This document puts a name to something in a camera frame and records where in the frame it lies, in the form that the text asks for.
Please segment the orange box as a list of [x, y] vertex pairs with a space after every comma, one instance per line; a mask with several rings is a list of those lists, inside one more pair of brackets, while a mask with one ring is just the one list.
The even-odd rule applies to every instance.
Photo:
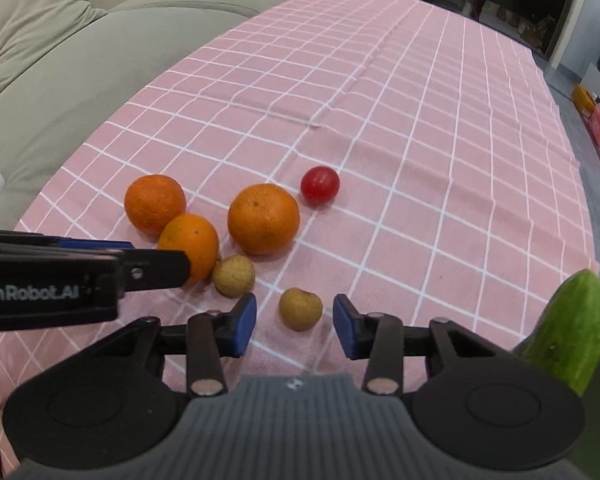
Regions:
[[575, 84], [571, 92], [571, 101], [576, 107], [578, 113], [588, 119], [592, 116], [596, 109], [595, 99], [588, 89], [582, 84]]

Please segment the green cucumber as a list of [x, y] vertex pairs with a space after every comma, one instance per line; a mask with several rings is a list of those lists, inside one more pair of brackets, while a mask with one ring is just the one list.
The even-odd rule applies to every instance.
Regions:
[[600, 279], [582, 269], [554, 292], [516, 356], [585, 393], [600, 362]]

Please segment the brown longan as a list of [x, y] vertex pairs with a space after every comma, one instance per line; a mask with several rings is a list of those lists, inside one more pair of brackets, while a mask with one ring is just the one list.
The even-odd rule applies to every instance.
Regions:
[[323, 303], [313, 292], [291, 287], [283, 292], [278, 302], [278, 314], [290, 330], [310, 330], [321, 319]]
[[238, 298], [252, 291], [256, 282], [256, 269], [247, 257], [230, 256], [215, 265], [211, 281], [222, 296]]

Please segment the red cherry tomato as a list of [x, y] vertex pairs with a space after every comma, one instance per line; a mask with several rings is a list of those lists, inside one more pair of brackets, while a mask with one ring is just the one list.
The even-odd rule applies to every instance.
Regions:
[[312, 206], [323, 206], [333, 200], [340, 189], [340, 179], [332, 168], [316, 166], [301, 179], [300, 193]]

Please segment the pink checked tablecloth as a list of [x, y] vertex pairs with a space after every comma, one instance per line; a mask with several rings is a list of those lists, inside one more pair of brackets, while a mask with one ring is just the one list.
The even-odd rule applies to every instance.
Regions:
[[[323, 206], [300, 193], [336, 171]], [[287, 0], [193, 50], [59, 167], [10, 230], [158, 249], [123, 207], [181, 185], [220, 256], [256, 269], [257, 322], [227, 393], [189, 396], [186, 324], [227, 312], [211, 274], [125, 292], [118, 317], [0, 332], [14, 479], [577, 479], [580, 396], [508, 350], [567, 275], [592, 270], [576, 164], [532, 58], [417, 0]], [[227, 213], [250, 185], [300, 226], [250, 256]], [[286, 327], [283, 292], [323, 303]], [[332, 302], [403, 324], [403, 393], [362, 389]]]

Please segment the large orange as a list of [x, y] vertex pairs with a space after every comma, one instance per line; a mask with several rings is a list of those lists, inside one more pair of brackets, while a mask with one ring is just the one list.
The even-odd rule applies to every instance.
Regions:
[[230, 237], [250, 256], [268, 256], [285, 249], [294, 240], [299, 226], [296, 199], [274, 183], [244, 188], [228, 208]]

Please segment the beige sofa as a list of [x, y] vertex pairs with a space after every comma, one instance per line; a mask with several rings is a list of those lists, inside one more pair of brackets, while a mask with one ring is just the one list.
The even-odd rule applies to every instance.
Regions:
[[287, 0], [91, 0], [106, 14], [0, 93], [0, 230], [10, 230], [69, 156], [176, 62]]

